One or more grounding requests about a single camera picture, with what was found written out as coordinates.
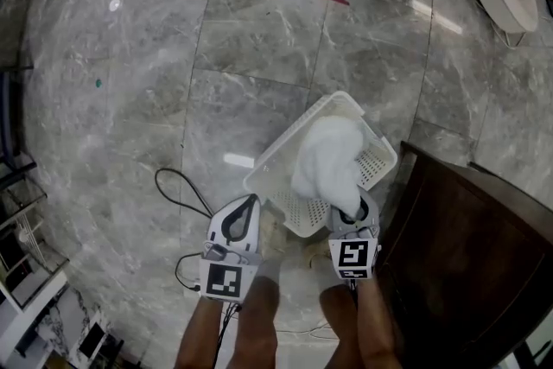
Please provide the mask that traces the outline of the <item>white towel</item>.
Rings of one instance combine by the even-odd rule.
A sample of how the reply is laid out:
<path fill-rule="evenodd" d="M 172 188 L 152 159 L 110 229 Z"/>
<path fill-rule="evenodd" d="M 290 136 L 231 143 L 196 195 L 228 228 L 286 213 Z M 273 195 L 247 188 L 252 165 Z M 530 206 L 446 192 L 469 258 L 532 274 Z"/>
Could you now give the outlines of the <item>white towel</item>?
<path fill-rule="evenodd" d="M 317 119 L 296 158 L 292 190 L 306 199 L 324 200 L 354 217 L 360 209 L 361 179 L 356 157 L 363 148 L 359 124 L 349 118 L 328 116 Z"/>

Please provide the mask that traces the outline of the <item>person's right leg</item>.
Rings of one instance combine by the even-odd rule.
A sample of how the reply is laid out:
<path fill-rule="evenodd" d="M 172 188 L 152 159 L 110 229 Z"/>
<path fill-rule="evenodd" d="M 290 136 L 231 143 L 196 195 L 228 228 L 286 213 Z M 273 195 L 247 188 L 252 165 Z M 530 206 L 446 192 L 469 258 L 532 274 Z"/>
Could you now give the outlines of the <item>person's right leg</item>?
<path fill-rule="evenodd" d="M 328 325 L 338 338 L 338 345 L 325 369 L 363 369 L 359 354 L 357 309 L 346 285 L 325 289 L 319 297 Z"/>

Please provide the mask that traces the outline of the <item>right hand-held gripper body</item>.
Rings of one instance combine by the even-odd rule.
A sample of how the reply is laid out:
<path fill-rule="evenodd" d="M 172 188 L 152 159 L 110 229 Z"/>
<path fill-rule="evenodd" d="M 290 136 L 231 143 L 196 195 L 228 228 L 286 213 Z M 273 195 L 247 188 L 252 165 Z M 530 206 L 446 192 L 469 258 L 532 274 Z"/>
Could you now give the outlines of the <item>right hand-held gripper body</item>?
<path fill-rule="evenodd" d="M 342 280 L 371 279 L 381 245 L 370 228 L 345 234 L 332 234 L 328 239 L 334 270 Z"/>

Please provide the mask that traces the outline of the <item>white plastic basket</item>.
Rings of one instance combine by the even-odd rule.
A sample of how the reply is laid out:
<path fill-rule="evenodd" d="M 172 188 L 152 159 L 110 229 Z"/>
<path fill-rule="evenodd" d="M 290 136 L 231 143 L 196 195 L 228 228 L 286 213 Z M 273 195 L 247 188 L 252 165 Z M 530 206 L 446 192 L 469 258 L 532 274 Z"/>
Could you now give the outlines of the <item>white plastic basket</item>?
<path fill-rule="evenodd" d="M 355 162 L 361 173 L 358 184 L 364 190 L 371 190 L 397 164 L 396 151 L 386 137 L 373 130 L 364 115 L 363 108 L 346 92 L 322 96 L 255 161 L 243 180 L 245 190 L 261 200 L 269 200 L 283 213 L 284 225 L 298 237 L 316 234 L 327 225 L 330 206 L 323 200 L 298 196 L 291 181 L 302 140 L 318 118 L 340 116 L 360 125 L 364 141 Z"/>

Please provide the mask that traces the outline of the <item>person's shoe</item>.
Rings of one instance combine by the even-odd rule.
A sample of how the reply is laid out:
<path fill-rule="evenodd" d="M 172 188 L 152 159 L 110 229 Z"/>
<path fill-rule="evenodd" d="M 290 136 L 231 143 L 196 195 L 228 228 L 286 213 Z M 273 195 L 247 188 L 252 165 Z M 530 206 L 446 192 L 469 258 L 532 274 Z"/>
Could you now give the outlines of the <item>person's shoe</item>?
<path fill-rule="evenodd" d="M 332 260 L 330 246 L 327 239 L 317 243 L 305 245 L 302 249 L 303 257 L 309 269 L 313 268 L 316 259 Z"/>
<path fill-rule="evenodd" d="M 279 217 L 263 210 L 259 221 L 258 249 L 263 259 L 279 258 L 286 249 L 286 228 Z"/>

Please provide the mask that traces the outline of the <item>person's left shoe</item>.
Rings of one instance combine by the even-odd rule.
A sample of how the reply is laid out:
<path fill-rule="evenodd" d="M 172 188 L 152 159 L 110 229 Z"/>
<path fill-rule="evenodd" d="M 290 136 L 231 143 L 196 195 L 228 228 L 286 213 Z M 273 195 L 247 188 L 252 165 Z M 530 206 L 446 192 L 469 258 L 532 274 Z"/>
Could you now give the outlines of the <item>person's left shoe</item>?
<path fill-rule="evenodd" d="M 279 217 L 263 210 L 259 221 L 258 249 L 263 259 L 279 258 L 286 249 L 286 228 Z"/>

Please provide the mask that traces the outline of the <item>person's leg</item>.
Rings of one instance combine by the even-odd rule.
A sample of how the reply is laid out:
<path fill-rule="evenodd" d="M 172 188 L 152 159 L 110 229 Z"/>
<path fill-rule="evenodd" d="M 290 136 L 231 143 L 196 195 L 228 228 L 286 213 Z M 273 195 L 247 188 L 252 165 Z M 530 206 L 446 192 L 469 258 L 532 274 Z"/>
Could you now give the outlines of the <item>person's leg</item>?
<path fill-rule="evenodd" d="M 228 369 L 275 369 L 282 261 L 264 261 L 257 270 L 238 315 L 234 352 Z"/>
<path fill-rule="evenodd" d="M 338 345 L 325 369 L 363 369 L 359 354 L 357 309 L 346 285 L 325 289 L 319 297 L 328 325 L 338 338 Z"/>

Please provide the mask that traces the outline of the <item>person's left forearm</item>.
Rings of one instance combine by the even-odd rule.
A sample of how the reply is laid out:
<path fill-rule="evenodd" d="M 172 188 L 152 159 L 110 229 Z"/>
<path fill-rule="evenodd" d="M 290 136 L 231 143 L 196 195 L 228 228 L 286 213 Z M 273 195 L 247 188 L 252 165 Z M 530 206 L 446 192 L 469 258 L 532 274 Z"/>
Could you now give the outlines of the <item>person's left forearm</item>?
<path fill-rule="evenodd" d="M 188 322 L 175 360 L 174 369 L 214 369 L 222 337 L 237 303 L 224 303 L 201 296 Z"/>

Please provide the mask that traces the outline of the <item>person's right forearm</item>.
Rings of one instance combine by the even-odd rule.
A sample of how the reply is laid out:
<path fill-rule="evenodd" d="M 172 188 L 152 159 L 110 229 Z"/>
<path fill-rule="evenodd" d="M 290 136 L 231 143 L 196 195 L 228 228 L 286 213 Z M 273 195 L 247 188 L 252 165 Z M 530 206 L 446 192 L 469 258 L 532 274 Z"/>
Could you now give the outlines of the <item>person's right forearm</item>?
<path fill-rule="evenodd" d="M 357 282 L 359 351 L 365 369 L 402 369 L 389 310 L 376 278 Z"/>

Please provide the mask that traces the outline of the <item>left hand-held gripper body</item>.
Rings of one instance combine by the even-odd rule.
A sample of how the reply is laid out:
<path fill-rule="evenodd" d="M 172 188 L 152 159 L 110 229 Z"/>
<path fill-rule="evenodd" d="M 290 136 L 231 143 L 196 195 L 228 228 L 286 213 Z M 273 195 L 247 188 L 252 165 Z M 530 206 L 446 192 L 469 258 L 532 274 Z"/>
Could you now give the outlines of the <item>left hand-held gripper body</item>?
<path fill-rule="evenodd" d="M 205 241 L 200 256 L 200 294 L 220 301 L 243 301 L 262 257 L 212 241 Z"/>

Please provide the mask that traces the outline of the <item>person's left leg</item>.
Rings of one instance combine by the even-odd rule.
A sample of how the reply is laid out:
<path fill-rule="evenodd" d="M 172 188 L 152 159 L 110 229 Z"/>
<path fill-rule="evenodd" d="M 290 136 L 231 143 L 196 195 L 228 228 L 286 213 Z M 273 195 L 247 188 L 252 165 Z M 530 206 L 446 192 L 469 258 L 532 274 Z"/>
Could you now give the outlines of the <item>person's left leg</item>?
<path fill-rule="evenodd" d="M 282 261 L 264 261 L 257 270 L 238 315 L 234 352 L 228 369 L 275 369 Z"/>

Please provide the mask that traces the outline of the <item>person's right shoe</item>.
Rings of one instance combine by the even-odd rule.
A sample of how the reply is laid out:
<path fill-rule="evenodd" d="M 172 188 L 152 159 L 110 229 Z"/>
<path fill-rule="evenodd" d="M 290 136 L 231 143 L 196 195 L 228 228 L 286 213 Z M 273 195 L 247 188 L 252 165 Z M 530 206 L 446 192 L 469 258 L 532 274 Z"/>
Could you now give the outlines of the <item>person's right shoe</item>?
<path fill-rule="evenodd" d="M 313 268 L 316 259 L 332 260 L 330 246 L 327 239 L 317 243 L 305 245 L 302 249 L 303 257 L 309 269 Z"/>

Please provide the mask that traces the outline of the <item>black metal rack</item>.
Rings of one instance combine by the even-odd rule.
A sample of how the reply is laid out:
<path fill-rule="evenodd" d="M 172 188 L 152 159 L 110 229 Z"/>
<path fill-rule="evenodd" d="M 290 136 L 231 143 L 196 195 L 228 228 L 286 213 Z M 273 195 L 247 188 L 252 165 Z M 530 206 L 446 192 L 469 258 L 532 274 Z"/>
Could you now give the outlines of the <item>black metal rack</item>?
<path fill-rule="evenodd" d="M 48 194 L 33 179 L 37 163 L 19 135 L 21 71 L 0 68 L 0 303 L 21 314 L 69 263 L 42 232 Z"/>

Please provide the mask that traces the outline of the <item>dark wooden sink vanity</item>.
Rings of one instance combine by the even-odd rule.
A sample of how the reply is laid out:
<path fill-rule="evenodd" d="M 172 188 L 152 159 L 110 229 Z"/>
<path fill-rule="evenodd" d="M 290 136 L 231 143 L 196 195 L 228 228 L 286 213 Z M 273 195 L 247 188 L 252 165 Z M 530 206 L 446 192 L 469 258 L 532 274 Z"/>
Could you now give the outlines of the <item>dark wooden sink vanity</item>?
<path fill-rule="evenodd" d="M 490 369 L 553 310 L 553 210 L 475 164 L 415 164 L 376 276 L 404 369 Z"/>

